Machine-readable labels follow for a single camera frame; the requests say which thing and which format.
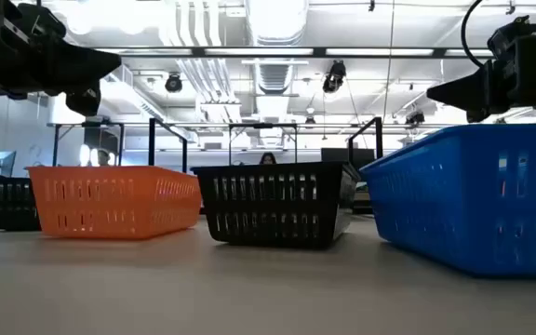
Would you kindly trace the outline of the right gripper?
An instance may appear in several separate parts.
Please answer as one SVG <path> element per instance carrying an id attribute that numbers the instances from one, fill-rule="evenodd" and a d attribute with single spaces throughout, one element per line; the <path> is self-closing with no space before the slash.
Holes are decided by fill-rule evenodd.
<path id="1" fill-rule="evenodd" d="M 433 101 L 466 111 L 469 124 L 484 121 L 489 113 L 488 88 L 493 61 L 487 60 L 474 73 L 430 87 Z M 520 36 L 510 43 L 495 63 L 497 102 L 502 107 L 536 109 L 536 35 Z"/>

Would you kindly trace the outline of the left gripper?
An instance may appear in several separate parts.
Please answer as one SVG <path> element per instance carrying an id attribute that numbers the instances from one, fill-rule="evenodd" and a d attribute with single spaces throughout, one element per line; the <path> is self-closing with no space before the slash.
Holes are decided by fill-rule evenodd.
<path id="1" fill-rule="evenodd" d="M 21 100 L 42 88 L 30 62 L 53 41 L 48 44 L 48 92 L 66 93 L 70 110 L 95 116 L 101 104 L 100 80 L 122 64 L 121 57 L 72 45 L 61 40 L 65 35 L 63 23 L 39 1 L 0 0 L 0 95 Z"/>

